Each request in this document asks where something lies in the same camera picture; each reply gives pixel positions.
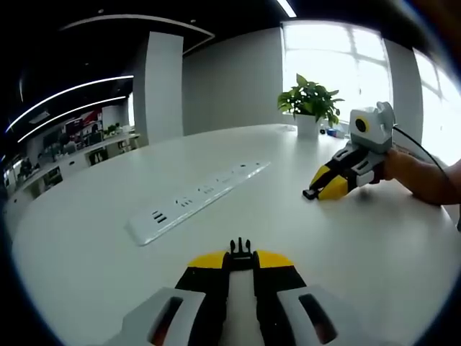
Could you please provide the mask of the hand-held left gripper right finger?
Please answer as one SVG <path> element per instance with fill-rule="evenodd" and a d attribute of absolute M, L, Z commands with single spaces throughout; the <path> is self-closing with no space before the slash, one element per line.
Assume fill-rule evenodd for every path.
<path fill-rule="evenodd" d="M 383 345 L 358 313 L 319 285 L 305 283 L 284 255 L 254 252 L 256 317 L 265 345 Z"/>

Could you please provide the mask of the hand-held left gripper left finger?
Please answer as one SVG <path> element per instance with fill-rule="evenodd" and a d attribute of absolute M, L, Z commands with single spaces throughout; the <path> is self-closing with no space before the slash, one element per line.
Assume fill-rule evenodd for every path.
<path fill-rule="evenodd" d="M 226 319 L 230 254 L 192 260 L 173 288 L 161 288 L 122 320 L 106 345 L 218 345 Z"/>

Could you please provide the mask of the person's right hand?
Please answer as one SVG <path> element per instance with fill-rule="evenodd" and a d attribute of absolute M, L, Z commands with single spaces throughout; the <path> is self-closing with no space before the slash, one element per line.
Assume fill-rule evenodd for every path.
<path fill-rule="evenodd" d="M 392 148 L 385 155 L 382 178 L 386 181 L 395 179 L 402 185 L 407 185 L 412 166 L 412 156 Z"/>

